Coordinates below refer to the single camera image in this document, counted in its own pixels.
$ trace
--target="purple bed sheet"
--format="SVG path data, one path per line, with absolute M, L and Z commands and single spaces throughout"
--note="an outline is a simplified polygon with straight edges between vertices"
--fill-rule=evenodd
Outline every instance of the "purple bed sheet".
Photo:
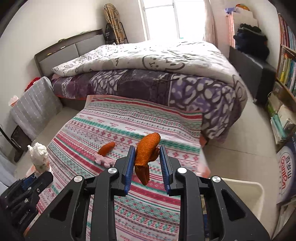
M 141 69 L 96 71 L 52 80 L 61 98 L 86 99 L 109 94 L 142 99 L 185 111 L 203 113 L 202 132 L 224 141 L 242 109 L 235 90 L 207 77 Z

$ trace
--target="window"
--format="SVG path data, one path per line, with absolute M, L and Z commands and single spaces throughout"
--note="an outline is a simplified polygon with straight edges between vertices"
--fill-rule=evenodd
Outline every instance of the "window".
M 148 39 L 200 41 L 205 32 L 203 0 L 141 0 Z

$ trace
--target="bed headboard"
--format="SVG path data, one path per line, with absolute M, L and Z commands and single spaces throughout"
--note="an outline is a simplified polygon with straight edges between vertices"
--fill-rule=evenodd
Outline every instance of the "bed headboard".
M 104 44 L 103 30 L 93 30 L 62 39 L 37 53 L 34 59 L 40 75 L 48 77 L 52 74 L 53 67 L 78 58 Z

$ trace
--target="silver screw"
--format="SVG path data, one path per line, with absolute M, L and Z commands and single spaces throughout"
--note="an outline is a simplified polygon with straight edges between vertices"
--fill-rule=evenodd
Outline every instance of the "silver screw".
M 184 173 L 187 172 L 187 169 L 186 169 L 185 167 L 179 167 L 179 168 L 177 169 L 177 171 L 178 171 L 178 173 L 182 173 L 182 174 L 184 174 Z
M 74 182 L 81 182 L 82 181 L 82 176 L 76 176 L 76 177 L 74 177 Z
M 113 174 L 113 173 L 117 172 L 117 169 L 115 167 L 111 167 L 108 169 L 108 172 Z
M 218 176 L 213 176 L 212 180 L 213 180 L 213 182 L 219 183 L 221 181 L 221 178 Z

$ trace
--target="beige floor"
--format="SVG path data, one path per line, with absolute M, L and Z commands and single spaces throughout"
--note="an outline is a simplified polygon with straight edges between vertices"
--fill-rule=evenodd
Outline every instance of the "beige floor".
M 77 111 L 64 108 L 53 118 L 36 141 L 48 145 Z M 224 143 L 210 141 L 204 148 L 212 175 L 259 182 L 265 190 L 261 222 L 271 235 L 276 223 L 277 161 L 267 114 L 252 103 L 246 104 L 240 119 L 232 126 Z M 23 178 L 30 168 L 28 154 L 17 164 L 15 176 Z

